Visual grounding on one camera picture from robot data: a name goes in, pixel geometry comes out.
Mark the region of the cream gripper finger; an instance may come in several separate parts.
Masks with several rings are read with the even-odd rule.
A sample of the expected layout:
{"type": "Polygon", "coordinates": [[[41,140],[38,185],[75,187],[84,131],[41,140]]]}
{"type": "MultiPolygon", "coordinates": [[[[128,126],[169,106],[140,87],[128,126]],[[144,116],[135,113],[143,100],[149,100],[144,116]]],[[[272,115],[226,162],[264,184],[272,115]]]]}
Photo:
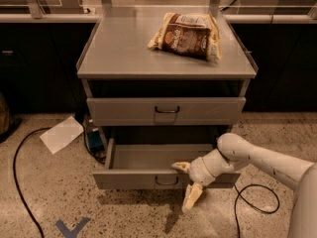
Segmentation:
{"type": "Polygon", "coordinates": [[[183,173],[188,174],[190,169],[189,162],[176,162],[171,165],[171,167],[175,170],[181,171],[183,173]]]}
{"type": "Polygon", "coordinates": [[[189,212],[199,199],[203,191],[203,186],[199,183],[189,184],[185,191],[185,197],[182,203],[182,211],[189,212]]]}

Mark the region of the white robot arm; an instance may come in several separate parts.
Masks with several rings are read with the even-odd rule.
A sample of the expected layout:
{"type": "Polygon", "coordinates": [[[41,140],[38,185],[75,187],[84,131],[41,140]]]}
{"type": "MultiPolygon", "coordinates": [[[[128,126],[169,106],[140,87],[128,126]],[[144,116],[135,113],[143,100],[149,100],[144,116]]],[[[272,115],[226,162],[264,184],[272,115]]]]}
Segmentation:
{"type": "Polygon", "coordinates": [[[258,147],[234,133],[217,140],[217,148],[192,162],[172,167],[189,175],[182,204],[189,211],[202,191],[222,174],[253,165],[294,191],[287,238],[317,238],[317,164],[258,147]]]}

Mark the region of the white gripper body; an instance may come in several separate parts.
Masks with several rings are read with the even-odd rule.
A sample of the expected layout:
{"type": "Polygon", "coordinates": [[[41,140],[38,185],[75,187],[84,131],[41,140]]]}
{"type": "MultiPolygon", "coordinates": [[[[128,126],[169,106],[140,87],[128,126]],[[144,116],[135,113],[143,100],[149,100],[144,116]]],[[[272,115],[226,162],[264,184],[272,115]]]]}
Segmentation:
{"type": "Polygon", "coordinates": [[[218,150],[213,150],[191,162],[188,174],[193,182],[207,186],[219,175],[232,173],[237,163],[224,157],[218,150]]]}

